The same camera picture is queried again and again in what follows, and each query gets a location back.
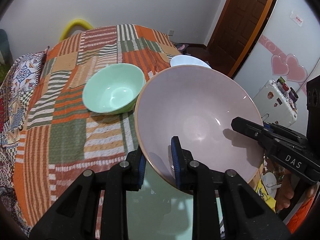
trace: heart sticker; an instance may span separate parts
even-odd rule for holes
[[[288,54],[287,58],[285,59],[285,63],[289,67],[287,81],[304,82],[307,79],[307,70],[303,66],[299,65],[298,59],[295,57],[295,55]]]
[[[273,55],[271,57],[272,74],[277,76],[286,76],[289,73],[289,67],[281,62],[281,57]]]

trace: screw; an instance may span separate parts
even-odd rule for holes
[[[123,167],[123,168],[128,167],[129,166],[129,162],[122,161],[122,162],[120,162],[120,166]]]
[[[191,167],[194,167],[194,168],[199,166],[199,162],[197,161],[191,161],[189,164]]]
[[[230,176],[230,177],[234,177],[237,175],[237,172],[235,170],[227,170],[227,174]]]
[[[85,176],[85,177],[89,177],[89,176],[91,176],[92,175],[92,170],[85,170],[84,172],[83,172],[83,176]]]

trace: patterned fabric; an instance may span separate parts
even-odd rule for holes
[[[20,153],[22,124],[39,82],[47,50],[19,57],[0,87],[0,199],[26,234],[30,227],[17,202],[13,185],[14,163]]]
[[[123,62],[140,67],[148,81],[178,54],[167,35],[137,25],[89,30],[48,53],[12,150],[17,152],[15,193],[30,228],[85,169],[108,170],[138,147],[133,111],[105,116],[84,107],[82,90],[89,78],[107,64]],[[30,72],[23,67],[13,87]]]

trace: door frame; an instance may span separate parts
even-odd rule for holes
[[[222,12],[220,14],[219,20],[217,22],[217,25],[215,26],[212,36],[209,40],[209,43],[207,45],[207,50],[209,49],[209,47],[212,45],[214,38],[218,32],[218,28],[220,27],[220,24],[225,16],[225,13],[228,9],[230,0],[226,0],[226,3],[222,9]],[[236,60],[236,62],[234,63],[233,67],[231,68],[231,70],[228,72],[228,77],[234,77],[236,74],[236,71],[239,69],[240,65],[243,65],[244,61],[247,59],[247,57],[249,56],[250,52],[252,51],[253,47],[255,46],[255,44],[257,43],[257,39],[260,37],[264,27],[266,26],[270,14],[274,8],[276,4],[276,0],[267,0],[266,5],[262,11],[262,14],[260,16],[260,19],[258,20],[258,23],[256,25],[256,27],[254,28],[247,44],[244,46],[243,51],[241,52],[240,56],[238,57],[238,59]]]

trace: orange cloth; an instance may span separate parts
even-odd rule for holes
[[[291,233],[293,233],[304,221],[306,218],[309,209],[312,205],[313,198],[311,198],[307,203],[303,204],[298,211],[294,214],[294,216],[290,219],[289,223],[287,224],[288,229]]]

